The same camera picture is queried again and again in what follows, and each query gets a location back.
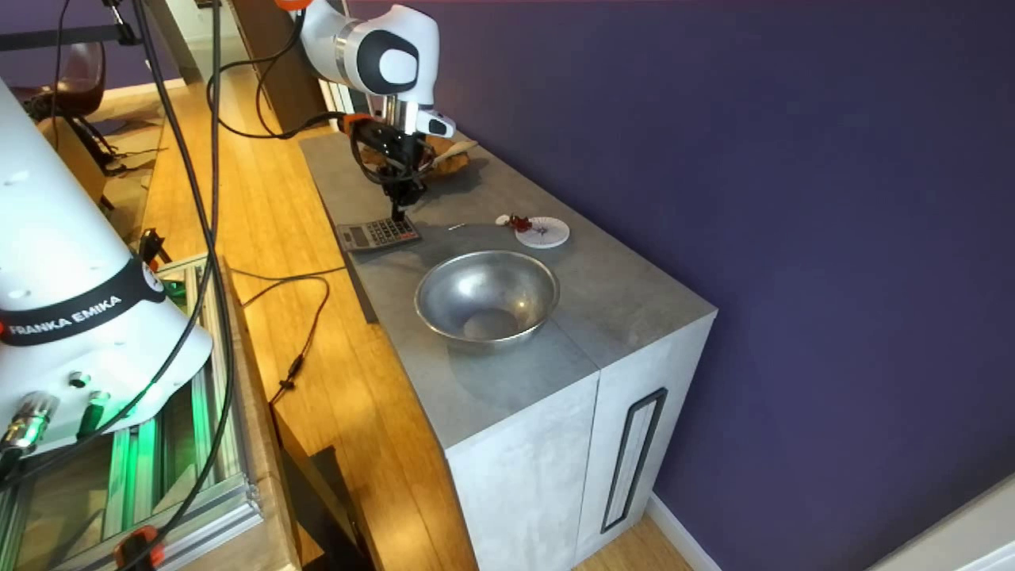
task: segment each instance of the purple wall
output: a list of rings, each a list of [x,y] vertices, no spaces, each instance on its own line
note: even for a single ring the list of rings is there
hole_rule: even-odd
[[[0,35],[12,35],[12,31],[48,31],[57,29],[60,21],[60,6],[64,0],[0,0]],[[111,13],[102,6],[102,0],[69,0],[65,29],[77,26],[113,26]],[[182,71],[173,68],[166,43],[158,31],[151,31],[154,47],[158,47],[158,61],[161,61],[161,73],[166,75],[182,75]],[[35,47],[35,52],[0,52],[0,79],[8,85],[38,85],[38,83],[52,83],[55,79],[55,47]],[[103,83],[107,85],[139,85],[148,83],[151,73],[147,68],[147,55],[139,45],[103,45],[103,58],[107,58],[107,73]]]
[[[721,304],[660,498],[861,567],[1015,471],[1015,6],[414,5],[442,111]]]

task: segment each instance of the gray concrete countertop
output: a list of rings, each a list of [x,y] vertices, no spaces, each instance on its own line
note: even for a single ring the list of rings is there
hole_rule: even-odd
[[[300,150],[333,227],[389,213],[384,191],[353,162],[344,136],[303,141]],[[462,175],[434,182],[408,209],[422,240],[349,255],[365,302],[386,331],[445,452],[715,313],[690,290],[481,145],[472,145],[468,157],[472,166]],[[572,240],[553,252],[522,248],[495,227],[501,213],[564,218]],[[490,349],[455,345],[431,334],[414,316],[414,285],[429,267],[467,252],[522,252],[547,265],[562,284],[547,325]]]

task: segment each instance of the small white dish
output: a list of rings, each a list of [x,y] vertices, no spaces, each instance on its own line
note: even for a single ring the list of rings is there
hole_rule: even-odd
[[[515,237],[526,248],[547,252],[562,248],[572,237],[572,227],[555,217],[530,217],[530,228],[515,231]]]

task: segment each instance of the wooden floor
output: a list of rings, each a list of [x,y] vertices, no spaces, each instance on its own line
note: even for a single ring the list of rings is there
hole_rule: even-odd
[[[226,122],[254,131],[250,79],[232,75],[222,92]],[[209,111],[204,89],[173,89],[204,199],[209,202]],[[407,383],[386,338],[365,325],[342,256],[319,209],[299,143],[241,141],[222,135],[220,145],[220,255],[232,271],[291,276],[330,271],[330,302],[303,353],[296,392],[275,404],[300,454],[333,454],[344,485],[372,521],[372,552],[380,567],[468,571],[475,567],[449,475],[414,394]],[[171,256],[204,255],[194,199],[176,150],[166,136],[147,202],[147,227],[166,235]],[[239,294],[262,284],[233,276]],[[244,312],[267,399],[300,357],[319,284],[286,285]],[[580,571],[684,571],[688,565],[643,521]]]

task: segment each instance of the stainless steel bowl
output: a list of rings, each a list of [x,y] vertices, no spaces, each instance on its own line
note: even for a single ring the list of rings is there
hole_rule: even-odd
[[[414,313],[447,339],[495,345],[540,331],[558,291],[558,279],[537,256],[472,252],[422,276]]]

